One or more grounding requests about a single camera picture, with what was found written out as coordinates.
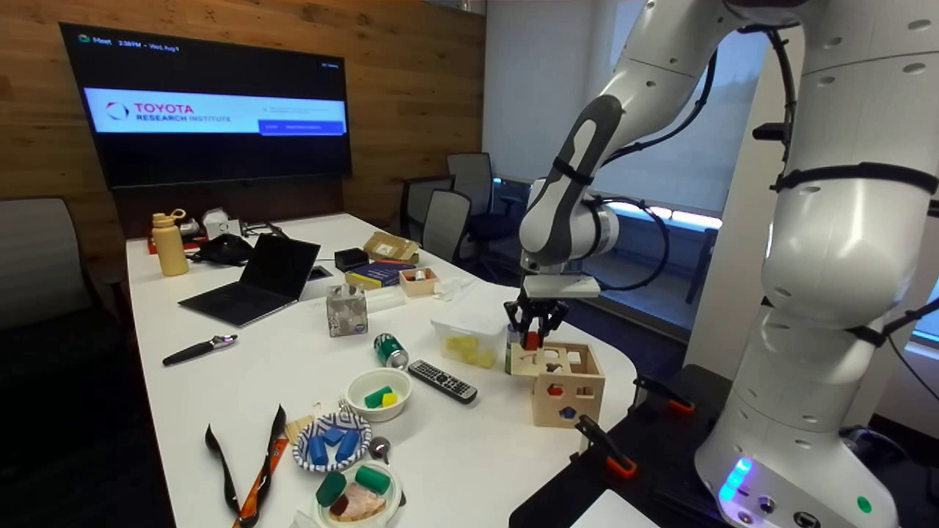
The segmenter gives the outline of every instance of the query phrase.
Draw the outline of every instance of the laptop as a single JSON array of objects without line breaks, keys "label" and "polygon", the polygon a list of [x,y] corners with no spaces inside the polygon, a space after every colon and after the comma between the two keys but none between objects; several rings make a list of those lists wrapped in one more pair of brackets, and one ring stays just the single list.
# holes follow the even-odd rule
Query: laptop
[{"label": "laptop", "polygon": [[316,242],[262,233],[238,280],[178,304],[228,326],[245,326],[300,298],[316,251]]}]

